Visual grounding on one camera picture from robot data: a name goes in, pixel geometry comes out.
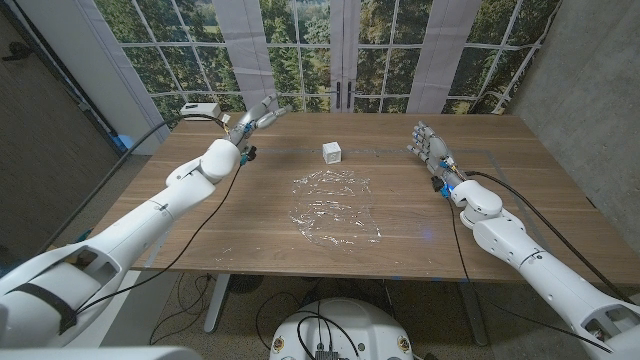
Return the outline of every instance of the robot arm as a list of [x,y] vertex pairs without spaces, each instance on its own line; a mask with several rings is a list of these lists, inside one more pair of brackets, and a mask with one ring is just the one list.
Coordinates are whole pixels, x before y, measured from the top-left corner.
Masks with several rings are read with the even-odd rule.
[[81,243],[43,253],[0,279],[0,347],[64,346],[109,304],[82,306],[118,290],[135,261],[182,215],[255,157],[248,138],[289,109],[266,113],[271,95],[249,109],[224,139],[167,178],[167,188]]
[[516,269],[562,317],[593,359],[630,359],[640,352],[640,307],[605,295],[526,233],[522,222],[502,207],[502,200],[458,169],[444,141],[422,122],[408,149],[427,163],[440,191],[464,210],[462,223],[476,243]]

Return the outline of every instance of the transparent plastic wrap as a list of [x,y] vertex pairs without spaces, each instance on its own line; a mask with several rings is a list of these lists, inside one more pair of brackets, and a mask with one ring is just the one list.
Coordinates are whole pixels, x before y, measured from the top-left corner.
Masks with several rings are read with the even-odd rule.
[[369,179],[353,171],[319,171],[293,184],[289,215],[314,244],[352,251],[379,243],[380,229],[371,218]]

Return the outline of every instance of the wooden table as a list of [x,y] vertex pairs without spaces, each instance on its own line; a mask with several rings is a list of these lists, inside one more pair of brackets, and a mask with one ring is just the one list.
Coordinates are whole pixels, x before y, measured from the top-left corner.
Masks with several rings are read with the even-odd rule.
[[[447,142],[462,169],[494,175],[526,196],[612,282],[640,284],[638,256],[517,117],[289,114],[253,134],[250,142],[259,149],[256,160],[242,168],[225,204],[172,267],[219,273],[205,331],[215,329],[230,273],[464,279],[449,205],[433,192],[425,164],[404,150],[418,120]],[[164,189],[172,170],[203,154],[222,135],[211,122],[178,125],[98,224],[96,233]],[[342,162],[326,165],[321,148],[332,141],[342,148]],[[370,179],[370,214],[382,235],[379,243],[349,252],[316,245],[300,233],[289,217],[293,182],[325,170],[348,170],[355,177]],[[525,223],[540,245],[585,279],[599,281],[519,200],[497,184],[478,180],[503,199],[505,208]],[[230,182],[225,179],[218,184],[214,195],[178,220],[168,237],[160,239],[135,267],[162,269],[174,260],[217,207]],[[514,269],[482,250],[457,216],[455,221],[473,280],[522,281]],[[486,345],[475,294],[466,285],[460,288],[476,343]]]

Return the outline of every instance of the metal table leg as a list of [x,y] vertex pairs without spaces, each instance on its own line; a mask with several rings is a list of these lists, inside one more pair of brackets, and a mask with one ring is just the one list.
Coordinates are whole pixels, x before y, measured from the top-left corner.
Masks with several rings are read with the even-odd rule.
[[207,317],[204,320],[204,331],[207,333],[214,332],[218,327],[230,278],[231,274],[218,274],[216,286],[213,288],[213,294],[211,295]]
[[471,287],[471,284],[469,283],[458,283],[458,288],[462,295],[464,307],[467,310],[473,340],[479,346],[487,346],[489,344],[489,339],[487,338],[484,320],[482,319],[482,311],[480,310],[480,304],[478,303],[476,293],[473,291],[473,287]]

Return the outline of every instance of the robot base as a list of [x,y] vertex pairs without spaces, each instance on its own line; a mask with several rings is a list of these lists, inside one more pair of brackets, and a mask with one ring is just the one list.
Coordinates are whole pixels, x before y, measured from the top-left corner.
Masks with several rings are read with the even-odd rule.
[[298,339],[298,323],[314,313],[338,324],[349,334],[355,350],[345,334],[329,323],[332,351],[329,351],[329,330],[327,324],[315,317],[306,319],[300,325],[300,336],[305,346],[317,359],[384,359],[411,360],[413,353],[406,331],[384,311],[364,301],[348,298],[332,298],[311,303],[280,325],[271,343],[271,360],[303,360],[307,354]]

